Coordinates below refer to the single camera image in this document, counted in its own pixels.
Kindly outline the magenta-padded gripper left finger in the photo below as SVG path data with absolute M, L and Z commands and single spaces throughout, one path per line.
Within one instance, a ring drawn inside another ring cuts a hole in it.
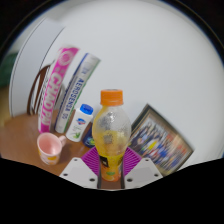
M 99 189 L 101 187 L 100 158 L 96 148 L 91 148 L 81 158 L 72 158 L 60 177 L 84 188 Z

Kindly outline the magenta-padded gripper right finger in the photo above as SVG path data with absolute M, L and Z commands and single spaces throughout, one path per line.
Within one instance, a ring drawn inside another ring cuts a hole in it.
M 126 149 L 122 163 L 123 189 L 140 188 L 161 178 L 161 173 L 150 158 L 142 158 L 131 148 Z

